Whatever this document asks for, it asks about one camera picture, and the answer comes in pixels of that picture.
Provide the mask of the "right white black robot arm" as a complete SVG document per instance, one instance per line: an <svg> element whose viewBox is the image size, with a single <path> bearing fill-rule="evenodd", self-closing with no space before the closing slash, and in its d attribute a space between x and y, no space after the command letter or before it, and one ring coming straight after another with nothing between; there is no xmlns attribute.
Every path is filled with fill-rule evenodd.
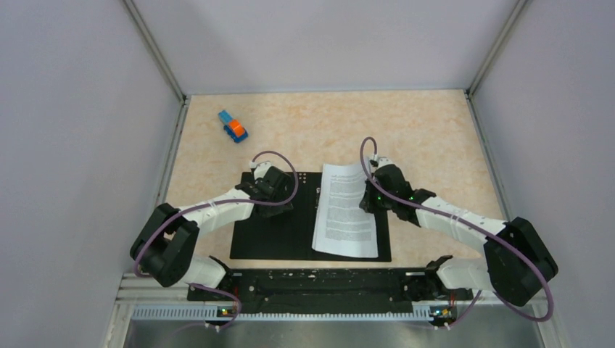
<svg viewBox="0 0 615 348"><path fill-rule="evenodd" d="M444 299L454 289L490 291L505 303L524 306L558 275L559 267L534 226L522 217L492 219L463 210L434 192L412 189L389 163L367 175L360 208L393 212L419 228L443 233L479 253L478 258L443 257L425 279L427 293Z"/></svg>

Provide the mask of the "printed paper sheet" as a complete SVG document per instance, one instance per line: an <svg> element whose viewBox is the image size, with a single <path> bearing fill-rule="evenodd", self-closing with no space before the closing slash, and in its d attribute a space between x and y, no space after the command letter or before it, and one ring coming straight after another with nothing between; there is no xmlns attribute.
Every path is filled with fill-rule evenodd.
<svg viewBox="0 0 615 348"><path fill-rule="evenodd" d="M376 219L360 208L366 180L359 162L323 166L313 250L351 258L379 256Z"/></svg>

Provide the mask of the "teal folder black inside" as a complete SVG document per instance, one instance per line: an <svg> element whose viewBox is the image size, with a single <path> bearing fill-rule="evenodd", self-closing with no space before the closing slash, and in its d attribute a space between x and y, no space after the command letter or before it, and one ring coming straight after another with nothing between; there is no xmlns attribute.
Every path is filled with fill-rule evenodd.
<svg viewBox="0 0 615 348"><path fill-rule="evenodd" d="M232 260L303 260L335 262L391 262L387 213L377 212L376 240L378 257L354 258L317 252L312 248L321 173L300 173L293 209L273 217L253 213L234 223L229 257Z"/></svg>

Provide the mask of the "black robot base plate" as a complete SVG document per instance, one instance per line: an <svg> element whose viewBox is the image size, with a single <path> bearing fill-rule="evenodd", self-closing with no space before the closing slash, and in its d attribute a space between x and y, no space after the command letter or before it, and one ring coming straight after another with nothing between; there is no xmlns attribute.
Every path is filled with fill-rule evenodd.
<svg viewBox="0 0 615 348"><path fill-rule="evenodd" d="M470 289L446 289L423 268L235 269L222 294L189 289L190 302L237 297L243 313L407 313L420 302L471 300Z"/></svg>

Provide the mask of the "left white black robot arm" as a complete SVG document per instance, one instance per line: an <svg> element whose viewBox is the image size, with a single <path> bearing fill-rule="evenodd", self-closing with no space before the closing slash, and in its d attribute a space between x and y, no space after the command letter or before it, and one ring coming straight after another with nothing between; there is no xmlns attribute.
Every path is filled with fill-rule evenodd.
<svg viewBox="0 0 615 348"><path fill-rule="evenodd" d="M225 299L233 281L222 262L196 254L198 238L253 215L270 218L288 212L298 188L297 172L261 162L252 169L252 180L214 199L179 208L157 206L130 248L138 276L150 276L163 287L205 286L214 299Z"/></svg>

